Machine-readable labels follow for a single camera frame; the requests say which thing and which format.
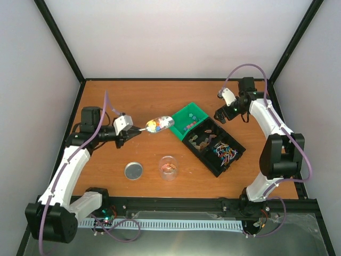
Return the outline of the silver jar lid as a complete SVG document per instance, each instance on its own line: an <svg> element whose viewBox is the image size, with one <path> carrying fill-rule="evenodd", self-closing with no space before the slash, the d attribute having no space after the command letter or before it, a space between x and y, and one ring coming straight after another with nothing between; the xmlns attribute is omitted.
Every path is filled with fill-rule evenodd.
<svg viewBox="0 0 341 256"><path fill-rule="evenodd" d="M124 175L129 180L137 180L143 174L143 166L139 162L130 162L125 166Z"/></svg>

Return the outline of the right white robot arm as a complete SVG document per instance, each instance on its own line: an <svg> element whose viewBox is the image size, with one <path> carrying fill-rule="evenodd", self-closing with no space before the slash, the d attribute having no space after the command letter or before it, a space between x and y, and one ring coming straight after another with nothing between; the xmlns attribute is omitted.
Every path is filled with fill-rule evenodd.
<svg viewBox="0 0 341 256"><path fill-rule="evenodd" d="M239 211L250 217L259 211L268 195L282 182L293 179L302 167L305 139L294 133L275 111L267 92L255 87L252 77L244 77L238 83L238 95L222 88L218 98L225 101L214 118L221 123L241 116L244 122L249 116L258 122L266 142L259 158L260 173L240 195Z"/></svg>

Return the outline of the clear plastic jar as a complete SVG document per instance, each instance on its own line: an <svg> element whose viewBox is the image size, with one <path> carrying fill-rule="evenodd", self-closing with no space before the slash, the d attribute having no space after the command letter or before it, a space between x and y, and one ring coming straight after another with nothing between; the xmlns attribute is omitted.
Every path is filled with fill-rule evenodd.
<svg viewBox="0 0 341 256"><path fill-rule="evenodd" d="M159 161L159 174L162 179L172 181L178 174L178 162L173 156L164 156Z"/></svg>

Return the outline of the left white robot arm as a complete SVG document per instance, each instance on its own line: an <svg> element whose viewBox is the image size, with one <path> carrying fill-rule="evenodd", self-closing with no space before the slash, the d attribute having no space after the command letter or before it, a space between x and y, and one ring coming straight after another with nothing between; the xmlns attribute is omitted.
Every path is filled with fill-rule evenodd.
<svg viewBox="0 0 341 256"><path fill-rule="evenodd" d="M72 192L93 152L107 142L121 148L124 143L141 133L132 118L121 114L108 125L102 125L106 112L100 107L84 107L81 120L67 138L62 161L46 191L36 203L25 210L33 238L39 241L70 243L78 225L93 212L106 214L111 201L105 188L88 188L82 197L71 201Z"/></svg>

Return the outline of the green candy bin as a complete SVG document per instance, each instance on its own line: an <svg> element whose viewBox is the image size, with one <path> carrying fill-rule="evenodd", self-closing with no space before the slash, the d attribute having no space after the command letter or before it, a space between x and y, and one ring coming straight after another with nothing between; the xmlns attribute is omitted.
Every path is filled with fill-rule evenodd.
<svg viewBox="0 0 341 256"><path fill-rule="evenodd" d="M209 116L194 102L189 103L172 115L174 125L170 128L172 133L183 140L185 136Z"/></svg>

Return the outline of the black popsicle candy bin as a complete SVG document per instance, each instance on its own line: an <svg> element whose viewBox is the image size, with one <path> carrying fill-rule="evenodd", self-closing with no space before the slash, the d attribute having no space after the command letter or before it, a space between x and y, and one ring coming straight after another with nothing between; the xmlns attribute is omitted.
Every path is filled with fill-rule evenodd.
<svg viewBox="0 0 341 256"><path fill-rule="evenodd" d="M210 117L193 126L182 140L183 144L197 157L202 158L207 151L212 150L220 141L229 143L233 139Z"/></svg>

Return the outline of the black lollipop candy bin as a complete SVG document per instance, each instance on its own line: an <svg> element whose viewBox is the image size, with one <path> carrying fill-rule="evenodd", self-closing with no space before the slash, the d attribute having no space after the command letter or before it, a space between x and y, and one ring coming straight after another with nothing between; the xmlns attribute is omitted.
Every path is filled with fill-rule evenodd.
<svg viewBox="0 0 341 256"><path fill-rule="evenodd" d="M237 141L223 138L217 142L212 141L204 149L201 160L215 177L219 177L233 162L239 160L245 151L245 147Z"/></svg>

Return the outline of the metal scoop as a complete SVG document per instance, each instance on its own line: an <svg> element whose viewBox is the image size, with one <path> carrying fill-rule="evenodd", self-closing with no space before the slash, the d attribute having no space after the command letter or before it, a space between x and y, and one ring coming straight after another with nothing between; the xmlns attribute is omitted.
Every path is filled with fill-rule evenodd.
<svg viewBox="0 0 341 256"><path fill-rule="evenodd" d="M149 133L158 133L172 127L175 121L171 116L160 116L148 121L144 128L139 131L147 131Z"/></svg>

